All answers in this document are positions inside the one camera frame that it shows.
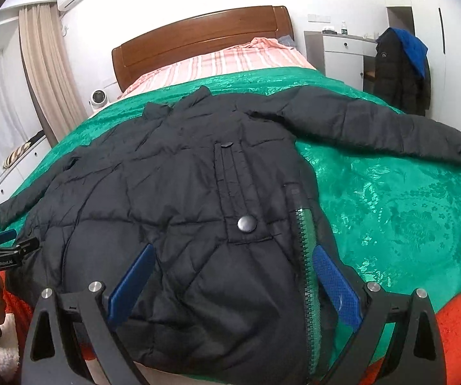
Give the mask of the black puffer jacket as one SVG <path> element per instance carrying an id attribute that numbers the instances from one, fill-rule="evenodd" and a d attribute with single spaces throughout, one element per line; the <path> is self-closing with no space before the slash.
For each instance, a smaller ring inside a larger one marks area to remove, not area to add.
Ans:
<path id="1" fill-rule="evenodd" d="M 90 282 L 114 290 L 156 256 L 118 330 L 132 359 L 232 384 L 305 384 L 334 312 L 311 254 L 334 246 L 315 173 L 295 141 L 461 165 L 461 132 L 316 86 L 264 96 L 201 87 L 149 103 L 54 162 L 0 205 L 0 228 L 41 247 L 6 274 L 28 304 Z"/>

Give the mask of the white low drawer cabinet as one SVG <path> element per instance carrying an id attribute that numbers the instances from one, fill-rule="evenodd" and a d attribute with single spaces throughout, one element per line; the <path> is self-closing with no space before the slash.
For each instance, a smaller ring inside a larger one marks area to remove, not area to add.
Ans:
<path id="1" fill-rule="evenodd" d="M 9 169 L 0 176 L 0 203 L 5 202 L 21 186 L 51 150 L 46 136 L 34 143 Z"/>

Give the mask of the striped cloth on cabinet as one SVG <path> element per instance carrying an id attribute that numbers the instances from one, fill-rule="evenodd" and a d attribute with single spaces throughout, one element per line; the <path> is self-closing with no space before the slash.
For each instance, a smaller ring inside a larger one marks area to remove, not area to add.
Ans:
<path id="1" fill-rule="evenodd" d="M 4 160 L 2 168 L 10 169 L 14 165 L 14 163 L 30 149 L 31 146 L 31 142 L 25 142 L 23 145 L 13 150 Z"/>

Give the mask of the green satin bedspread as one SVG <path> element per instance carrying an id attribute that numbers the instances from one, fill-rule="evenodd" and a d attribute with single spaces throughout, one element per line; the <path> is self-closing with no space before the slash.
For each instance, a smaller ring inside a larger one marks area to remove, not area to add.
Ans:
<path id="1" fill-rule="evenodd" d="M 316 86 L 407 115 L 373 96 L 302 68 L 202 78 L 124 98 L 109 106 L 60 142 L 10 198 L 30 186 L 61 157 L 89 145 L 118 124 L 139 117 L 149 103 L 174 105 L 201 87 L 214 95 L 269 96 L 299 86 Z M 334 246 L 318 245 L 337 252 L 363 279 L 377 281 L 389 290 L 406 294 L 415 288 L 426 288 L 436 308 L 443 307 L 459 291 L 461 165 L 310 138 L 297 139 L 295 148 L 315 173 L 319 204 L 335 239 Z M 334 312 L 329 321 L 322 322 L 323 328 L 330 329 L 331 338 L 319 353 L 320 364 L 313 380 L 327 371 L 343 348 L 348 330 L 317 280 L 312 254 L 311 265 L 317 291 L 328 299 Z"/>

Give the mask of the beige curtain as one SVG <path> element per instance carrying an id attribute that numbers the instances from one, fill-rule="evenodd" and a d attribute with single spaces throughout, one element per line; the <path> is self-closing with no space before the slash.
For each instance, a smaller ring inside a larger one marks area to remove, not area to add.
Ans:
<path id="1" fill-rule="evenodd" d="M 18 24 L 36 112 L 54 145 L 88 118 L 66 53 L 59 11 L 54 4 L 28 5 L 20 9 Z"/>

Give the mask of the brown wooden headboard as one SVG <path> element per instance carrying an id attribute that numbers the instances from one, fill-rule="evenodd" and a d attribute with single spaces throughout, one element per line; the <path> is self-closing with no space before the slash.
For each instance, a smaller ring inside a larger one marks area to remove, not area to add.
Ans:
<path id="1" fill-rule="evenodd" d="M 141 34 L 111 51 L 116 81 L 125 91 L 142 75 L 193 56 L 253 38 L 293 37 L 288 9 L 260 5 L 186 18 Z"/>

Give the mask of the black coat on chair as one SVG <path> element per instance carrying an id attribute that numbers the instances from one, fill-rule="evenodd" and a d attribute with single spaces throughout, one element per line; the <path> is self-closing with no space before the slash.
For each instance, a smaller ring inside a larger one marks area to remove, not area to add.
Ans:
<path id="1" fill-rule="evenodd" d="M 392 28 L 377 38 L 373 94 L 411 115 L 425 116 L 431 106 L 431 72 L 428 58 L 422 78 L 404 53 Z"/>

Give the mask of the pink plaid bed sheet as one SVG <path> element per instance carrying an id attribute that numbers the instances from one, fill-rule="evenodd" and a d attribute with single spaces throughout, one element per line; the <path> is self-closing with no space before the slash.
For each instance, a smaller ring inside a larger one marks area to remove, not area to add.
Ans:
<path id="1" fill-rule="evenodd" d="M 281 67 L 310 69 L 312 65 L 296 48 L 283 45 L 275 38 L 253 38 L 247 44 L 193 56 L 144 73 L 120 98 L 207 77 Z"/>

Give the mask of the white nightstand desk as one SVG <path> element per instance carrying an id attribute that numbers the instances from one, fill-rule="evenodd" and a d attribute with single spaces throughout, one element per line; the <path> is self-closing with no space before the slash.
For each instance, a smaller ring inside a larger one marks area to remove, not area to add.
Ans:
<path id="1" fill-rule="evenodd" d="M 304 32 L 309 63 L 326 77 L 362 91 L 372 91 L 377 43 L 352 35 Z"/>

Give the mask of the blue garment on chair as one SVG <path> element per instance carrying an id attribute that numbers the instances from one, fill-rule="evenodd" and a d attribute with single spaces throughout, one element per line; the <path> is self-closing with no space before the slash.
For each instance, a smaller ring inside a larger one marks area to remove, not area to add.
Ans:
<path id="1" fill-rule="evenodd" d="M 425 78 L 425 62 L 428 52 L 427 46 L 419 38 L 415 37 L 407 30 L 398 28 L 392 28 L 392 30 L 397 35 L 397 38 L 404 49 L 404 53 L 410 60 L 413 67 L 422 78 Z"/>

